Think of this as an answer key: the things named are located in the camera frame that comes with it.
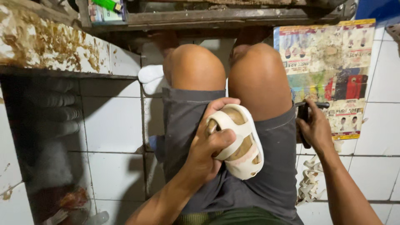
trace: green lighter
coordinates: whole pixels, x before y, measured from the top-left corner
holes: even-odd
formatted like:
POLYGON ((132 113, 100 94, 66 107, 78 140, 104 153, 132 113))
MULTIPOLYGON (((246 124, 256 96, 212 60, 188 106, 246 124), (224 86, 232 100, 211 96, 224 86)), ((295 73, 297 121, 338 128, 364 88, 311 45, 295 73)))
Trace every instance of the green lighter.
POLYGON ((122 12, 122 5, 117 2, 114 2, 113 0, 92 0, 92 2, 108 10, 112 10, 116 13, 122 12))

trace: leg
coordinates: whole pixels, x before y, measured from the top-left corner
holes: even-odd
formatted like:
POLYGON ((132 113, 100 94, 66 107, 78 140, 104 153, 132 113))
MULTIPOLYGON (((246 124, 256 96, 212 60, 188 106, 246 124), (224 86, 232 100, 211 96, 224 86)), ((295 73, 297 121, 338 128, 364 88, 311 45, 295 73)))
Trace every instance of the leg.
MULTIPOLYGON (((168 182, 186 161, 190 144, 207 104, 225 97, 225 72, 222 63, 207 49, 193 45, 166 48, 164 74, 171 89, 163 90, 165 161, 164 174, 168 182)), ((232 208, 234 191, 225 185, 243 186, 239 180, 221 169, 217 177, 204 185, 188 202, 183 213, 218 211, 232 208), (218 198, 229 195, 228 200, 218 198)))
POLYGON ((254 194, 254 205, 295 221, 295 108, 280 54, 259 43, 242 47, 233 57, 229 96, 239 98, 252 114, 264 151, 262 170, 244 183, 254 194))

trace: white sock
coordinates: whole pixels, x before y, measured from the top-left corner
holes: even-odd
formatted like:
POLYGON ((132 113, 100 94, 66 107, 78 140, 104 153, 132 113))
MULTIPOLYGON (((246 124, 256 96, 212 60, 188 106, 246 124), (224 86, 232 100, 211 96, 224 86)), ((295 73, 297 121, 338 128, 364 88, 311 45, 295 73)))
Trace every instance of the white sock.
POLYGON ((143 84, 143 90, 146 94, 158 94, 162 92, 162 88, 169 88, 167 80, 165 77, 158 78, 148 84, 143 84))
POLYGON ((148 65, 143 67, 138 74, 139 81, 142 84, 150 83, 164 76, 162 65, 148 65))

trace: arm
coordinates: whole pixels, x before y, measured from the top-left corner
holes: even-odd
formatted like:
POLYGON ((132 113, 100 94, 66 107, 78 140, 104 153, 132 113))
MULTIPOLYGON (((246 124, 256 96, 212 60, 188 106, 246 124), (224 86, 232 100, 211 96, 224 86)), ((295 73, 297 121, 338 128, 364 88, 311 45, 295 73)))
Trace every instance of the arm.
POLYGON ((381 225, 382 222, 364 197, 336 153, 329 122, 315 103, 311 108, 311 123, 297 122, 308 143, 317 152, 324 169, 329 210, 335 225, 381 225))
POLYGON ((183 167, 159 192, 137 209, 125 225, 172 224, 176 220, 192 195, 217 175, 222 162, 213 159, 212 154, 236 140, 235 133, 230 129, 207 136, 207 117, 226 104, 239 103, 235 98, 220 98, 208 105, 183 167))

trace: gray shorts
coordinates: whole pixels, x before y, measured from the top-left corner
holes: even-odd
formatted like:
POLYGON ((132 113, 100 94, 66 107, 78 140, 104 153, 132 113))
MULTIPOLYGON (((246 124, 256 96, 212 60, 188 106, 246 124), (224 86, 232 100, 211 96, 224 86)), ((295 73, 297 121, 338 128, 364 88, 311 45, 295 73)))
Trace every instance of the gray shorts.
MULTIPOLYGON (((198 91, 163 89, 165 161, 168 182, 186 161, 190 144, 207 104, 225 97, 225 90, 198 91)), ((242 181, 223 164, 217 177, 205 184, 182 213, 222 211, 240 207, 261 207, 279 218, 302 225, 296 202, 295 107, 269 120, 255 122, 264 150, 264 166, 253 178, 242 181)))

